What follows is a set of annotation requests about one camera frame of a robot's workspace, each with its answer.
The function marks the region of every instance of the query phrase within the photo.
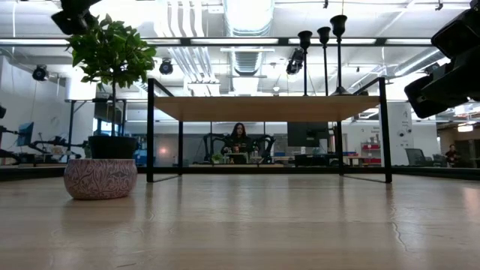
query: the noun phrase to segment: long dark hair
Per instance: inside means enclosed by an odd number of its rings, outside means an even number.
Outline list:
[[[245,138],[247,136],[247,131],[245,130],[245,126],[242,123],[236,123],[235,127],[233,127],[232,135],[230,135],[232,138],[236,138],[239,135],[237,134],[237,128],[241,125],[243,128],[243,133],[241,134],[241,138]]]

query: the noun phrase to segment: person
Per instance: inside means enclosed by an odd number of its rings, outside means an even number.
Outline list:
[[[457,150],[455,149],[455,145],[453,144],[450,145],[450,149],[448,150],[448,152],[445,153],[445,156],[447,158],[447,163],[451,167],[454,167],[460,161],[460,155],[458,154]]]
[[[222,154],[232,153],[248,153],[251,152],[252,140],[247,136],[247,131],[242,123],[235,124],[232,134],[230,135],[231,143],[233,146],[229,147],[225,145],[222,149]]]

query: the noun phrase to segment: black plant pot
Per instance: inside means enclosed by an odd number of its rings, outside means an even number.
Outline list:
[[[123,136],[90,136],[88,144],[93,159],[133,159],[137,140]]]

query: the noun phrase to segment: office chair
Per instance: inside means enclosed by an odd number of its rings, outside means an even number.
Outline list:
[[[405,148],[406,156],[408,157],[409,166],[432,167],[434,162],[427,160],[423,151],[418,148]]]

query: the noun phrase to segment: plant stem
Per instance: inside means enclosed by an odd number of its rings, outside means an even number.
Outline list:
[[[112,137],[115,136],[115,120],[116,120],[116,107],[117,107],[117,91],[116,91],[115,76],[112,78],[112,99],[113,99],[113,112],[112,112]]]

